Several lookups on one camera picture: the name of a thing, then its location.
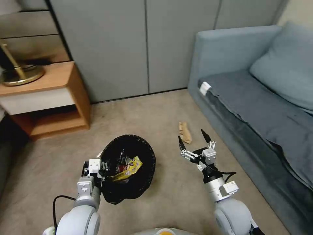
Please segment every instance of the nightstand drawer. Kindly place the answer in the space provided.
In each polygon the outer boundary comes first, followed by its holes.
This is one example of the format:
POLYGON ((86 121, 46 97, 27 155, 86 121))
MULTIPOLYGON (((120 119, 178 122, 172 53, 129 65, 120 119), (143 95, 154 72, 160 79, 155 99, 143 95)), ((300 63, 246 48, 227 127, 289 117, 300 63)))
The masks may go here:
POLYGON ((10 114, 75 104, 67 88, 0 97, 0 105, 10 114))

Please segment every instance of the wooden nightstand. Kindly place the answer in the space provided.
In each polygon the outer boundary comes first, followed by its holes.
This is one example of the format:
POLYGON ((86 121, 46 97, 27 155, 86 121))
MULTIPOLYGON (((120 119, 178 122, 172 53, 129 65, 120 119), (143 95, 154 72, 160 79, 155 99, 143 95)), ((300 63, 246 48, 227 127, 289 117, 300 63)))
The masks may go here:
POLYGON ((33 140, 90 127, 90 102, 74 62, 45 66, 21 86, 0 85, 0 105, 33 140))

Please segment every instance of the black trash bag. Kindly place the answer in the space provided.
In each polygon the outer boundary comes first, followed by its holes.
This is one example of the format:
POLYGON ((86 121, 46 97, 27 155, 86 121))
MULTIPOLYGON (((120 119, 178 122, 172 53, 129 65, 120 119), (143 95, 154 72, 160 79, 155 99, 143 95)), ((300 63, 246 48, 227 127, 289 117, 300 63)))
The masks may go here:
POLYGON ((113 182, 110 177, 102 182, 102 194, 111 204, 118 204, 124 199, 140 197, 150 187, 156 168, 156 157, 147 141, 136 135, 122 135, 112 140, 101 154, 103 162, 108 164, 107 176, 116 174, 116 166, 121 153, 133 159, 138 156, 142 166, 131 175, 126 183, 113 182))

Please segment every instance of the carpet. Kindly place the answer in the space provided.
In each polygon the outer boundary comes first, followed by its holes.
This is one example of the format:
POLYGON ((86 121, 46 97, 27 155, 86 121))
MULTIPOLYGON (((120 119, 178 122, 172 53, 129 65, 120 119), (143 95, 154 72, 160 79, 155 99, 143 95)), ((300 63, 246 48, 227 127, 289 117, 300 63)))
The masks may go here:
MULTIPOLYGON (((262 231, 288 234, 187 90, 93 105, 90 130, 28 144, 14 163, 1 198, 0 234, 42 234, 53 224, 54 197, 76 197, 83 162, 96 157, 123 134, 139 135, 151 145, 156 171, 150 188, 138 199, 112 205, 101 196, 98 234, 130 235, 155 227, 174 227, 199 235, 221 234, 202 173, 179 154, 180 121, 188 123, 193 138, 192 144, 186 144, 189 150, 206 145, 201 128, 216 140, 217 167, 237 171, 231 178, 239 186, 234 197, 248 206, 262 231)), ((71 200, 58 199, 58 221, 72 204, 71 200)))

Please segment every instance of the black cable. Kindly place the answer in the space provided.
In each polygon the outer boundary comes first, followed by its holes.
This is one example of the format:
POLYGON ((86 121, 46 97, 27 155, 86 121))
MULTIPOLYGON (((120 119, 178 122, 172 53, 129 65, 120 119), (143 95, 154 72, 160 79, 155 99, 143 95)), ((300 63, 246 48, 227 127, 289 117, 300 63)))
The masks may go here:
POLYGON ((64 197, 67 199, 71 199, 73 201, 76 200, 76 198, 70 197, 70 196, 65 196, 65 195, 59 195, 57 197, 55 197, 55 199, 53 200, 53 204, 52 204, 52 213, 53 213, 53 224, 54 224, 54 234, 56 235, 56 229, 58 228, 58 225, 56 224, 56 217, 55 217, 55 202, 58 198, 60 197, 64 197))
POLYGON ((207 166, 211 171, 215 171, 215 172, 220 173, 220 174, 223 174, 223 175, 229 175, 229 176, 226 178, 225 183, 227 183, 227 181, 228 181, 228 179, 229 179, 230 177, 232 177, 234 174, 237 173, 237 172, 235 172, 235 171, 233 171, 233 172, 223 172, 223 171, 215 170, 215 169, 213 169, 212 167, 210 167, 210 166, 208 166, 208 165, 206 165, 206 166, 207 166))
POLYGON ((236 174, 236 172, 235 172, 235 173, 232 173, 232 174, 229 174, 229 176, 227 176, 227 178, 226 178, 226 180, 225 180, 225 183, 227 183, 228 179, 229 179, 230 177, 232 177, 234 174, 236 174))

